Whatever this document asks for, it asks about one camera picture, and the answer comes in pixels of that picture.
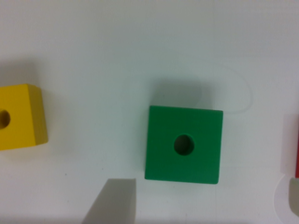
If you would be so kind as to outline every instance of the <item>wooden block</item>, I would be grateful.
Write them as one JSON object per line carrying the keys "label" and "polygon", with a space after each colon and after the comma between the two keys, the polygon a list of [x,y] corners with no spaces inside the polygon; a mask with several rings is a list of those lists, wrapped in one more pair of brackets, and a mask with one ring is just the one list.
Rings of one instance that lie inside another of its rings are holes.
{"label": "wooden block", "polygon": [[29,84],[0,88],[0,150],[47,142],[41,89]]}
{"label": "wooden block", "polygon": [[217,184],[223,112],[151,106],[145,178]]}

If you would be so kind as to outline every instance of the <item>white surface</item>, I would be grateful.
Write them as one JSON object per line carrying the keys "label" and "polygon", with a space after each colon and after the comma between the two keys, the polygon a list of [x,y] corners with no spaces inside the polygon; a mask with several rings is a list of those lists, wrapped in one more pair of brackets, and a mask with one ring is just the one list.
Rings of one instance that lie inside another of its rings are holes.
{"label": "white surface", "polygon": [[[298,1],[0,1],[0,85],[43,89],[50,136],[0,152],[0,222],[81,223],[108,178],[136,178],[136,224],[281,223],[298,24]],[[224,110],[219,185],[143,178],[152,102]]]}

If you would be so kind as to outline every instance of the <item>green block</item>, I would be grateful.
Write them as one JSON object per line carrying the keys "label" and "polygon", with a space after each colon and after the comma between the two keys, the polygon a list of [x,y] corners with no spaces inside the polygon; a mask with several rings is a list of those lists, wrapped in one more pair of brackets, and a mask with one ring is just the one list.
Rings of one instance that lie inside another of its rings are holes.
{"label": "green block", "polygon": [[223,112],[151,106],[146,179],[217,184]]}

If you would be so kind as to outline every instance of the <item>cube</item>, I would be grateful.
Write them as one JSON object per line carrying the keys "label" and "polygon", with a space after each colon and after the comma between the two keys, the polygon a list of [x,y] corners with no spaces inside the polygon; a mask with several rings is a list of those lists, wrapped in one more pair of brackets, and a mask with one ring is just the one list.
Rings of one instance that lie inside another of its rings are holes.
{"label": "cube", "polygon": [[222,111],[152,105],[145,178],[217,184],[222,121]]}
{"label": "cube", "polygon": [[29,84],[0,88],[0,150],[47,143],[41,89]]}

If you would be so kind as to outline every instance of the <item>hole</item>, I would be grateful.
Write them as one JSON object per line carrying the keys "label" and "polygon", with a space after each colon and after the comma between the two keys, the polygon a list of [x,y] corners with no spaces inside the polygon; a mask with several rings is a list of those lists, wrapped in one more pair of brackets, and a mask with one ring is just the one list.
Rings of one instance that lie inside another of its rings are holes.
{"label": "hole", "polygon": [[194,150],[193,140],[186,134],[180,135],[175,141],[175,151],[181,156],[187,156]]}
{"label": "hole", "polygon": [[6,110],[0,109],[0,130],[5,129],[10,123],[10,115]]}

